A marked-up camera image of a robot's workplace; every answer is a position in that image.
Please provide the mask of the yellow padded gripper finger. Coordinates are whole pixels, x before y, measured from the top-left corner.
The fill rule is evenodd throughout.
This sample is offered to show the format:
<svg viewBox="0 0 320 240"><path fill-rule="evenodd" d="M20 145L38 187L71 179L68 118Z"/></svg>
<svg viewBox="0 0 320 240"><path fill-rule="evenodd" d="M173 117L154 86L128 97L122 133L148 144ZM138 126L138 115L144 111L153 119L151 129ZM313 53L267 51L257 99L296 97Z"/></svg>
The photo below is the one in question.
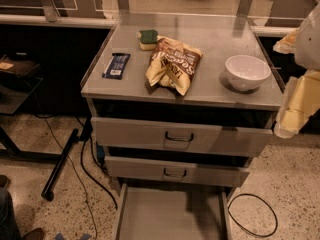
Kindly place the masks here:
<svg viewBox="0 0 320 240"><path fill-rule="evenodd" d="M297 34L298 28L287 34L281 40L277 41L273 46L273 50L282 54L294 53L296 49Z"/></svg>
<svg viewBox="0 0 320 240"><path fill-rule="evenodd" d="M320 72L307 70L299 78L290 77L276 117L274 134L280 138L292 138L319 109Z"/></svg>

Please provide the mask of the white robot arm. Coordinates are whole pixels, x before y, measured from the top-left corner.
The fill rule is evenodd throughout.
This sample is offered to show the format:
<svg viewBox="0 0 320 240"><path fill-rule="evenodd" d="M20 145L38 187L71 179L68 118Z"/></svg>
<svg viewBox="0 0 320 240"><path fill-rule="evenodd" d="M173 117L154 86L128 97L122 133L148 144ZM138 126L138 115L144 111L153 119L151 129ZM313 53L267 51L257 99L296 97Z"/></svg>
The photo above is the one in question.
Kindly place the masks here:
<svg viewBox="0 0 320 240"><path fill-rule="evenodd" d="M306 69L303 76L289 78L274 126L276 136L291 138L320 109L320 5L297 29L278 41L273 50L293 53L295 63Z"/></svg>

